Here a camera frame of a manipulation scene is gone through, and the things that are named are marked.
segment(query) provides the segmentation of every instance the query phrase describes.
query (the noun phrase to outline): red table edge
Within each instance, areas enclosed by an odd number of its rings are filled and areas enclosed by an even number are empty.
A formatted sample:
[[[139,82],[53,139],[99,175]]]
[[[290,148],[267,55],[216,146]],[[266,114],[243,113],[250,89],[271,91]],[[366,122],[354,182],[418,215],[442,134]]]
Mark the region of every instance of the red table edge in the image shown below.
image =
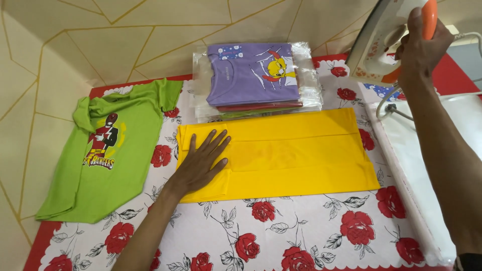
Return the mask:
[[[333,54],[333,55],[325,55],[325,56],[317,56],[313,58],[313,62],[317,61],[335,61],[335,60],[345,60],[347,58],[347,54]],[[457,65],[457,63],[448,55],[445,54],[440,61],[439,65],[435,68],[432,73],[432,78],[434,82],[434,86],[437,88],[437,91],[441,95],[449,95],[449,94],[459,94],[459,93],[468,93],[468,92],[478,92],[480,91],[477,86],[472,82],[472,80],[467,76],[467,74],[462,71],[462,69]],[[167,77],[168,80],[172,81],[184,81],[184,80],[191,80],[192,74],[186,75],[179,75],[173,77]],[[90,92],[89,97],[92,99],[94,97],[102,97],[104,91],[130,86],[133,84],[146,84],[154,81],[155,79],[138,81],[138,82],[130,82],[124,84],[117,84],[111,86],[103,86],[103,87],[96,87],[93,88]],[[59,227],[60,222],[55,221],[42,221],[37,231],[37,235],[35,237],[35,241],[32,245],[30,253],[28,255],[27,261],[24,266],[24,271],[37,271],[41,265],[40,260],[45,255],[45,250],[50,245],[50,239],[54,235],[54,230],[56,227]],[[386,271],[386,270],[431,270],[431,271],[446,271],[446,267],[406,267],[402,265],[399,268],[393,267],[390,265],[388,268],[378,267],[378,268],[371,268],[368,267],[366,269],[357,267],[355,269],[351,268],[344,268],[338,269],[334,268],[335,271],[348,271],[348,270],[357,270],[357,271]]]

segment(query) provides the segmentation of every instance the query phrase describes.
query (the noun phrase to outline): stack of packaged shirts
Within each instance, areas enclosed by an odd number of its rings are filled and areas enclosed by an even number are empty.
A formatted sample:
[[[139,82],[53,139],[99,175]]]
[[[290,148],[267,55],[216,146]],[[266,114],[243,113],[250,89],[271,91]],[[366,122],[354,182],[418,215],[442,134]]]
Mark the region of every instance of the stack of packaged shirts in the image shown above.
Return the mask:
[[[307,42],[236,43],[193,54],[198,123],[321,110]]]

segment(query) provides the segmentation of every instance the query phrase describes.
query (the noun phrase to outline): clothes iron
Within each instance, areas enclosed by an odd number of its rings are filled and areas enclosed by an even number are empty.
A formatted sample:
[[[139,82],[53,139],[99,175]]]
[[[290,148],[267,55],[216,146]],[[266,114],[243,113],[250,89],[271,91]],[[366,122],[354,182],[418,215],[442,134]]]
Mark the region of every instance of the clothes iron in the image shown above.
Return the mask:
[[[345,64],[353,79],[391,87],[400,74],[400,61],[387,56],[405,33],[410,12],[422,8],[423,37],[432,39],[437,25],[436,0],[379,0],[360,30]]]

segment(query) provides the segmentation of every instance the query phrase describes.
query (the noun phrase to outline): purple t-shirt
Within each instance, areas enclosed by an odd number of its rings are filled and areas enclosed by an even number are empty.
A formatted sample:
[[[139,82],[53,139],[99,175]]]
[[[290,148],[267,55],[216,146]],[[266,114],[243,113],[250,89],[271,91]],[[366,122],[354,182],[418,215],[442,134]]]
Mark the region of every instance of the purple t-shirt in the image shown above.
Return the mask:
[[[291,45],[236,43],[208,46],[214,75],[207,102],[226,106],[300,98]]]

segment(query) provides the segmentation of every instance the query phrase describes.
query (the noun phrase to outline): folded yellow shirt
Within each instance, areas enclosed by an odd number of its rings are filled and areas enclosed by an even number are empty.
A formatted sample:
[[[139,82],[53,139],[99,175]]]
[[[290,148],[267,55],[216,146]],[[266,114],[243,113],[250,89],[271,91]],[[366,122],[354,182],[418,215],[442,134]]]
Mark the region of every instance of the folded yellow shirt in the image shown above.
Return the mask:
[[[199,147],[213,129],[231,136],[216,160],[227,157],[228,164],[182,203],[380,188],[352,108],[179,126],[177,167],[192,134]]]

